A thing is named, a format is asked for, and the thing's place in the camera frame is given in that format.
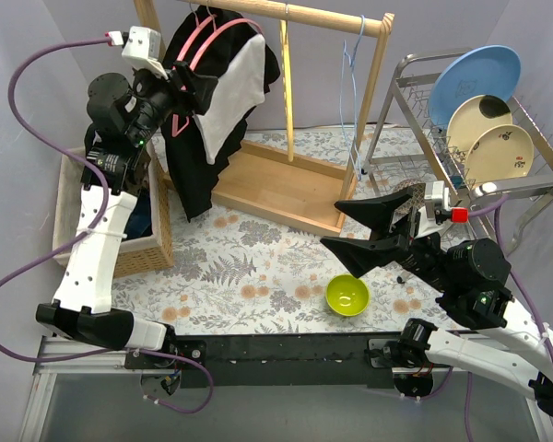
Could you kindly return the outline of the black garment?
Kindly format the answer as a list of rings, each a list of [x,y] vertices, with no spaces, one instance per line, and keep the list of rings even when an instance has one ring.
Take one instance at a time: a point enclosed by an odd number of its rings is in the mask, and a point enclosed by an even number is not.
[[[167,69],[171,68],[172,65],[164,64],[164,58],[162,65]],[[209,165],[206,163],[204,148],[188,146],[181,141],[172,142],[164,135],[163,138],[172,183],[180,196],[186,217],[192,219],[212,207],[211,193],[218,184],[219,175],[229,166],[229,158],[240,150],[241,143],[238,145],[230,142],[224,144],[215,163]]]

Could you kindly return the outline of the pink hanger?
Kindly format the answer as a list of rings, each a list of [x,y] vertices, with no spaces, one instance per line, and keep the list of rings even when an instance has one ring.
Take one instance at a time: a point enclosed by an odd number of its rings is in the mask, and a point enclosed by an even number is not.
[[[186,62],[198,75],[216,76],[219,79],[227,71],[229,63],[243,45],[256,34],[261,34],[265,38],[260,26],[242,14],[200,6],[175,31],[171,46],[164,58],[164,64]],[[271,85],[279,78],[280,68],[277,58],[265,38],[265,96],[270,91]],[[224,144],[230,142],[238,145],[241,142],[247,131],[247,119],[259,105],[244,114]],[[194,120],[195,116],[192,116],[190,123],[181,130],[179,125],[182,125],[182,122],[173,116],[163,123],[163,135],[172,142],[181,141],[188,146],[203,148],[203,140]]]

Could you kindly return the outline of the yellow hanger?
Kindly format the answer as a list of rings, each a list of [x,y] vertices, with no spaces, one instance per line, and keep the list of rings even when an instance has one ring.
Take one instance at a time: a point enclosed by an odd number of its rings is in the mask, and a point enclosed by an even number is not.
[[[290,60],[290,49],[289,49],[289,39],[288,39],[288,21],[286,19],[280,20],[280,42],[281,42],[281,56],[282,56],[282,80],[283,80],[283,94],[284,94],[284,106],[285,106],[287,153],[288,153],[288,161],[292,162],[294,160],[294,153],[295,153],[294,122],[293,122],[294,117],[293,117],[291,60]]]

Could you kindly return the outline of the navy blue denim garment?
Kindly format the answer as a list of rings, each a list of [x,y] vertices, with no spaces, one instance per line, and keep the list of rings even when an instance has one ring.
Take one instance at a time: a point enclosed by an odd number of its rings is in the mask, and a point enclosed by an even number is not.
[[[124,229],[125,240],[146,238],[152,235],[151,202],[150,197],[142,192],[130,214]]]

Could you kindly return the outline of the blue wire hanger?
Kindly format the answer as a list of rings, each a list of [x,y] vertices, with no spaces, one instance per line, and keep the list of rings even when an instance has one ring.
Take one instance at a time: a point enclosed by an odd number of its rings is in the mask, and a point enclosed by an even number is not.
[[[340,119],[340,128],[343,135],[343,146],[347,150],[348,160],[352,170],[352,175],[361,180],[362,167],[360,165],[360,153],[358,147],[358,125],[359,125],[359,106],[358,106],[358,93],[357,82],[355,77],[356,58],[359,49],[360,42],[364,35],[366,18],[360,16],[361,23],[358,37],[355,44],[350,50],[347,45],[347,41],[343,41],[342,53],[341,53],[341,69],[340,69],[340,86],[339,86],[339,99],[338,99],[338,113]],[[347,123],[344,117],[343,105],[345,102],[344,94],[346,86],[350,87],[351,92],[351,104],[352,104],[352,120],[351,123]]]

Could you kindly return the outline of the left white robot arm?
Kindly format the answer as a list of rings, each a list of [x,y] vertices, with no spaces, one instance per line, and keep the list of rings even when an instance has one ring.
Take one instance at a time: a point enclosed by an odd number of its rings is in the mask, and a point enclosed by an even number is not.
[[[147,176],[147,143],[172,115],[205,114],[218,85],[176,62],[159,75],[147,68],[134,81],[107,73],[88,86],[91,125],[83,161],[80,212],[65,276],[36,320],[67,339],[110,350],[146,349],[159,368],[178,355],[168,326],[112,307],[112,279],[125,227]]]

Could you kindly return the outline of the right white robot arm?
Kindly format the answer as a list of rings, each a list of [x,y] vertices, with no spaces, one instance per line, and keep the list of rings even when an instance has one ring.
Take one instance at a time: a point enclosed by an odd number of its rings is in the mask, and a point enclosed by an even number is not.
[[[480,238],[444,250],[442,226],[467,221],[468,210],[451,207],[442,196],[396,219],[395,211],[412,195],[403,189],[336,202],[338,211],[371,234],[367,239],[323,237],[322,244],[356,278],[397,263],[439,292],[436,301],[454,322],[502,347],[467,341],[428,321],[411,319],[399,338],[372,350],[371,357],[391,366],[459,367],[518,390],[553,417],[553,331],[529,312],[529,302],[521,303],[507,288],[512,267],[500,245]]]

